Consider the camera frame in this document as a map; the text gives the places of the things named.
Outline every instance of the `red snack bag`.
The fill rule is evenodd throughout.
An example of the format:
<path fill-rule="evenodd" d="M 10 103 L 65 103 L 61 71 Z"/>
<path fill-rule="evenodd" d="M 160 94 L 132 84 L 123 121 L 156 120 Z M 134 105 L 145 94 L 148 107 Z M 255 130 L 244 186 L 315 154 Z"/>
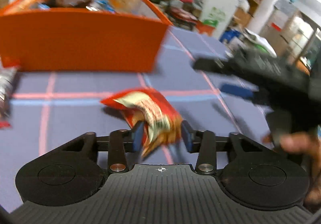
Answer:
<path fill-rule="evenodd" d="M 10 127 L 10 98 L 15 84 L 17 66 L 0 69 L 0 129 Z"/>
<path fill-rule="evenodd" d="M 181 137 L 181 115 L 155 89 L 126 90 L 101 100 L 101 103 L 122 110 L 131 128 L 139 120 L 146 121 L 142 157 L 158 146 L 174 143 Z"/>

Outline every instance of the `orange basket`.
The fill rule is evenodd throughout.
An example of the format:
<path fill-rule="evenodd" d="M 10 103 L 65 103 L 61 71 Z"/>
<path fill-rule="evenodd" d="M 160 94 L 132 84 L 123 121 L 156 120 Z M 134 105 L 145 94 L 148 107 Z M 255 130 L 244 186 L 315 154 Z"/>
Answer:
<path fill-rule="evenodd" d="M 3 66 L 23 71 L 149 72 L 172 23 L 150 1 L 137 15 L 79 8 L 0 10 Z"/>

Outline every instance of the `table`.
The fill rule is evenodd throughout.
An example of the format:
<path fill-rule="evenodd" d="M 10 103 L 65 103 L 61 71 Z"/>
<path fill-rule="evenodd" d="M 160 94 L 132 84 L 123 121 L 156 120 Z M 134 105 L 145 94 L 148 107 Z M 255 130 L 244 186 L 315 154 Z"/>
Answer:
<path fill-rule="evenodd" d="M 264 113 L 254 106 L 218 91 L 222 83 L 255 89 L 236 77 L 195 72 L 197 56 L 224 58 L 227 49 L 214 38 L 172 27 L 163 41 L 152 73 L 22 73 L 12 104 L 11 129 L 0 131 L 0 204 L 9 212 L 22 204 L 14 178 L 27 162 L 88 132 L 108 135 L 129 129 L 117 115 L 106 114 L 99 100 L 126 88 L 154 87 L 166 96 L 182 117 L 197 130 L 219 136 L 240 131 L 259 141 L 268 133 Z M 160 147 L 143 163 L 195 165 L 197 154 L 187 153 L 179 142 Z M 98 164 L 106 167 L 107 155 L 99 154 Z M 218 168 L 227 164 L 218 153 Z"/>

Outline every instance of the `blue container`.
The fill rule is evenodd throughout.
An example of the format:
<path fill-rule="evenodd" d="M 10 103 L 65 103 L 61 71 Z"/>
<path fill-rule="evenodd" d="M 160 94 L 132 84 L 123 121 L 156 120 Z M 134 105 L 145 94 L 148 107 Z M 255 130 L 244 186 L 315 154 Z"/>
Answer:
<path fill-rule="evenodd" d="M 227 43 L 229 43 L 234 37 L 239 37 L 241 34 L 240 31 L 237 31 L 235 29 L 230 29 L 224 32 L 224 34 L 221 36 L 221 38 L 219 39 L 219 41 L 221 43 L 224 42 L 224 40 L 227 40 Z"/>

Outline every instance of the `pink grid line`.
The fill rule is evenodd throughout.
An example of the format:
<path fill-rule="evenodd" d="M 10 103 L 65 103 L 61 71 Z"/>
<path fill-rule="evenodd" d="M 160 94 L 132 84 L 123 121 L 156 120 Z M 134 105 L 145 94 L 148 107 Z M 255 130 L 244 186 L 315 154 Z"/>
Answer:
<path fill-rule="evenodd" d="M 192 56 L 192 54 L 186 49 L 186 47 L 182 44 L 181 41 L 179 41 L 179 39 L 170 31 L 171 35 L 175 38 L 175 40 L 181 45 L 181 47 L 184 49 L 185 53 L 189 56 L 189 58 L 191 58 L 193 61 L 195 61 L 194 57 Z M 204 72 L 201 72 L 201 74 L 203 75 L 204 79 L 206 80 L 206 82 L 208 83 L 208 85 L 210 86 L 212 92 L 217 96 L 219 102 L 222 104 L 222 106 L 224 107 L 224 109 L 226 110 L 227 114 L 229 115 L 229 117 L 232 119 L 233 124 L 235 125 L 236 129 L 241 133 L 241 129 L 239 128 L 239 126 L 237 125 L 231 111 L 229 110 L 229 108 L 227 107 L 227 105 L 225 104 L 225 102 L 222 100 L 221 96 L 218 94 L 219 90 L 217 88 L 215 88 L 213 86 L 213 84 L 211 83 L 211 81 L 209 80 L 209 78 L 207 77 L 207 75 Z"/>
<path fill-rule="evenodd" d="M 144 80 L 144 77 L 142 76 L 141 73 L 137 73 L 137 77 L 138 77 L 138 80 L 139 80 L 139 83 L 140 85 L 143 87 L 143 88 L 148 88 L 146 83 L 145 83 L 145 80 Z"/>
<path fill-rule="evenodd" d="M 111 96 L 113 92 L 83 92 L 83 93 L 26 93 L 13 94 L 14 99 L 84 99 L 84 98 L 106 98 Z M 189 91 L 161 91 L 164 96 L 194 96 L 194 95 L 210 95 L 213 90 L 189 90 Z"/>
<path fill-rule="evenodd" d="M 162 145 L 162 150 L 163 150 L 163 153 L 164 153 L 165 158 L 167 160 L 167 163 L 168 164 L 174 164 L 172 155 L 171 155 L 170 150 L 168 149 L 168 147 L 165 146 L 165 145 Z"/>
<path fill-rule="evenodd" d="M 54 90 L 56 81 L 56 73 L 52 72 L 49 76 L 48 86 L 46 89 L 47 100 L 50 100 L 50 95 Z M 46 153 L 47 150 L 47 131 L 49 122 L 50 107 L 48 104 L 44 104 L 41 109 L 40 116 L 40 129 L 39 129 L 39 156 Z"/>
<path fill-rule="evenodd" d="M 216 53 L 218 55 L 218 53 L 205 41 L 205 39 L 200 34 L 197 34 L 197 35 L 213 53 Z"/>

